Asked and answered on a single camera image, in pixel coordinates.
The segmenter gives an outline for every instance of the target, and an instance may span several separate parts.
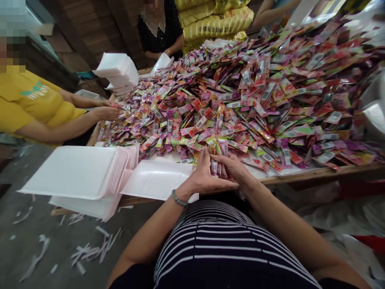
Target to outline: pile of candy packets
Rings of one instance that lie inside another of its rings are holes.
[[[385,47],[366,45],[363,33],[350,36],[346,22],[192,51],[118,98],[125,111],[99,140],[139,142],[140,159],[177,151],[182,163],[196,163],[208,146],[275,174],[313,160],[336,171],[384,162],[380,145],[363,141],[359,98],[385,66]],[[227,177],[215,161],[211,172]]]

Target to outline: yellow t-shirt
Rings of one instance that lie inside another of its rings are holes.
[[[64,101],[60,89],[28,70],[7,67],[0,73],[0,132],[13,134],[34,119],[55,128],[83,115],[86,110]]]

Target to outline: beaded bracelet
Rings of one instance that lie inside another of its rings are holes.
[[[188,203],[182,202],[178,199],[178,197],[175,195],[175,190],[172,190],[172,197],[174,198],[175,202],[177,202],[179,205],[186,207]]]

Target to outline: striped shirt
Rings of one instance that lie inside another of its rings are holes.
[[[334,279],[325,279],[324,287],[322,281],[245,214],[205,200],[184,209],[153,274],[135,264],[111,288],[355,288]]]

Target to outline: floor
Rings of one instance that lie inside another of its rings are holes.
[[[121,209],[107,223],[86,216],[78,223],[68,226],[69,216],[67,216],[60,226],[62,217],[50,216],[53,206],[48,204],[49,197],[36,196],[33,201],[31,195],[16,192],[40,167],[51,151],[48,147],[34,144],[0,174],[0,184],[12,184],[5,196],[0,199],[0,284],[5,285],[4,288],[105,288],[107,279],[125,246],[162,203],[159,201],[135,205],[132,209]],[[30,206],[33,208],[29,217],[19,224],[12,224],[23,217]],[[92,247],[103,244],[102,233],[95,229],[98,225],[111,234],[117,232],[119,227],[124,229],[124,232],[122,238],[117,239],[107,252],[101,264],[99,259],[82,263],[87,271],[82,276],[77,267],[71,267],[70,257],[76,252],[77,246],[85,246],[88,242]],[[41,253],[40,234],[50,238],[47,252],[32,275],[19,283],[29,268],[32,257]],[[58,268],[50,274],[55,264],[58,264]]]

